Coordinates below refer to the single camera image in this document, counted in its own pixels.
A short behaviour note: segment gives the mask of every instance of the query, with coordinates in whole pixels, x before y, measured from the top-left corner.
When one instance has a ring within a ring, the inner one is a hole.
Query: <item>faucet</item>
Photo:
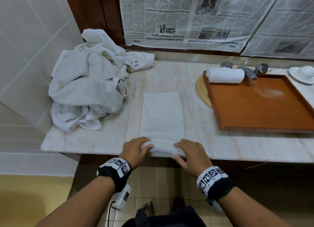
[[[245,67],[247,64],[247,61],[242,66],[238,66],[237,69],[242,69],[244,71],[244,74],[249,78],[249,79],[257,79],[257,75],[254,70]]]

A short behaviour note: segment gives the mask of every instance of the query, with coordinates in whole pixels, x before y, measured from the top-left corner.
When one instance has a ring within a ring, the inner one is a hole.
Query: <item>rolled towel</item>
[[[209,82],[212,83],[240,83],[244,79],[242,69],[210,68],[206,71]]]

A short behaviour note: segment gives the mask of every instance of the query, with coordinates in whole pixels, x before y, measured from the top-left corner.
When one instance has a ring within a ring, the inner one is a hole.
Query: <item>wristband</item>
[[[111,177],[116,186],[115,193],[118,193],[125,187],[131,172],[127,161],[122,158],[113,158],[99,167],[97,177]]]
[[[214,166],[199,175],[196,186],[209,202],[209,200],[217,201],[227,195],[234,187],[234,184],[225,172]]]

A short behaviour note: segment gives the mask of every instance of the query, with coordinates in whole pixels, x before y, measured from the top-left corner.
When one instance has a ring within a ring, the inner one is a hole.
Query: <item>wooden tray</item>
[[[314,109],[285,75],[257,77],[210,84],[203,72],[220,130],[314,133]]]

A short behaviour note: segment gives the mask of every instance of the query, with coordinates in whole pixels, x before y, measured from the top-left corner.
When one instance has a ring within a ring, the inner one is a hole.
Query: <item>cable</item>
[[[115,201],[111,202],[110,207],[109,207],[109,211],[108,211],[108,227],[109,227],[109,220],[110,220],[110,209],[112,204],[115,203]]]

